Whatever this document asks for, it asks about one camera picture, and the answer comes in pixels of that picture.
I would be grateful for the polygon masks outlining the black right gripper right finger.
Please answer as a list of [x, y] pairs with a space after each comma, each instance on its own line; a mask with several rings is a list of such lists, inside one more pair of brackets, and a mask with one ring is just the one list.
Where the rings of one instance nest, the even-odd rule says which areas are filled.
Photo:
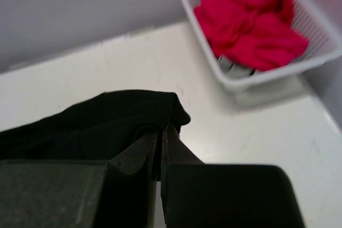
[[205, 164], [163, 132], [161, 199], [167, 227], [304, 227], [292, 184], [278, 166]]

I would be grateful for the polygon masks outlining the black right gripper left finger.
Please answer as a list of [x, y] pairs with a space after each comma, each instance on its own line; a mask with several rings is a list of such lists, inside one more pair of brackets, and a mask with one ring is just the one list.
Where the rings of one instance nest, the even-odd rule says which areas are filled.
[[2, 161], [1, 227], [153, 227], [157, 142], [109, 161]]

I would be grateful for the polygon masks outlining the black t-shirt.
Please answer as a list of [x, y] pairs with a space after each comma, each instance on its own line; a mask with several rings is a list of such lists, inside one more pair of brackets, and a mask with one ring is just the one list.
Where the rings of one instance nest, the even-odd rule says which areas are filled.
[[1, 132], [1, 159], [110, 160], [146, 132], [190, 122], [174, 92], [104, 92], [39, 121]]

